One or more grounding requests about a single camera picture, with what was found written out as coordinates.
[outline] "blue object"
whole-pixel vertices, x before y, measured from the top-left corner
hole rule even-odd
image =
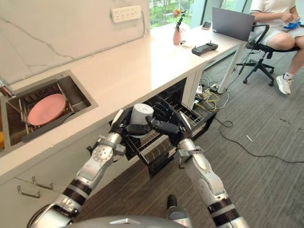
[[[296,27],[299,27],[301,25],[300,19],[298,19],[296,22],[290,22],[288,26],[284,26],[285,29],[295,29]]]

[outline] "floor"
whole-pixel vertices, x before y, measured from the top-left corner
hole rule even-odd
[[[261,54],[255,54],[252,58],[259,56]],[[275,76],[286,71],[292,56],[293,53],[275,53],[273,59],[267,61],[276,67]],[[230,60],[228,57],[206,71],[212,81],[223,77]],[[243,84],[249,71],[250,67],[245,68],[229,87],[229,101],[217,114],[219,120],[230,120],[234,124],[233,128],[222,128],[223,134],[254,154],[274,154],[289,161],[303,161],[304,67],[295,75],[290,95],[281,94],[276,84],[270,87],[269,79],[260,71]],[[222,104],[227,95],[221,96]],[[195,143],[206,151],[206,158],[222,179],[239,214],[251,227],[304,227],[303,164],[287,164],[272,157],[255,158],[236,143],[224,139],[220,128],[220,123],[214,120]],[[164,217],[166,200],[172,193],[189,212],[195,228],[215,227],[176,161],[151,180],[146,167],[136,163],[88,200],[77,221],[110,215]]]

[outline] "drawer handle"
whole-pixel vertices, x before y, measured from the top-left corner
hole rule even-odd
[[[33,180],[33,184],[37,185],[38,187],[41,187],[41,188],[44,188],[44,189],[53,190],[53,183],[50,183],[49,186],[45,186],[45,185],[42,185],[42,184],[38,184],[38,183],[36,182],[35,176],[32,177],[32,180]]]
[[[17,186],[17,190],[18,190],[18,193],[21,194],[21,195],[30,196],[30,197],[37,198],[37,199],[40,198],[40,192],[39,191],[37,192],[37,195],[28,194],[28,193],[25,193],[25,192],[21,191],[20,185]]]

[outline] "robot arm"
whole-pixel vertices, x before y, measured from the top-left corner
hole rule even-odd
[[[180,167],[184,167],[201,199],[207,207],[215,225],[221,228],[247,228],[224,189],[222,180],[216,175],[203,154],[189,138],[178,144],[177,156]]]
[[[187,119],[162,99],[158,108],[161,108],[159,113],[162,116],[163,113],[166,113],[164,121],[169,121],[170,124],[178,127],[178,133],[172,133],[172,128],[166,132],[166,122],[158,121],[157,124],[153,124],[155,121],[150,117],[146,117],[146,120],[151,128],[162,134],[167,134],[172,145],[176,146],[176,156],[179,158],[180,168],[185,168],[216,226],[225,228],[249,227],[244,218],[239,216],[225,191],[222,180],[213,172],[209,161],[205,158],[204,151],[195,146],[191,140],[192,133]]]
[[[92,156],[79,170],[67,188],[58,195],[40,214],[34,216],[28,228],[59,228],[72,224],[82,205],[97,186],[105,170],[113,163],[114,156],[123,156],[125,147],[122,140],[124,126],[128,124],[131,109],[118,114],[110,133],[102,138],[93,150]]]

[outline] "remote control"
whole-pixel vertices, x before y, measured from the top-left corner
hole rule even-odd
[[[192,53],[197,55],[197,56],[200,56],[201,54],[204,54],[208,51],[211,51],[211,50],[215,50],[218,48],[218,45],[217,44],[213,44],[213,43],[207,43],[205,45],[202,45],[202,46],[199,46],[199,47],[195,47],[192,49]]]

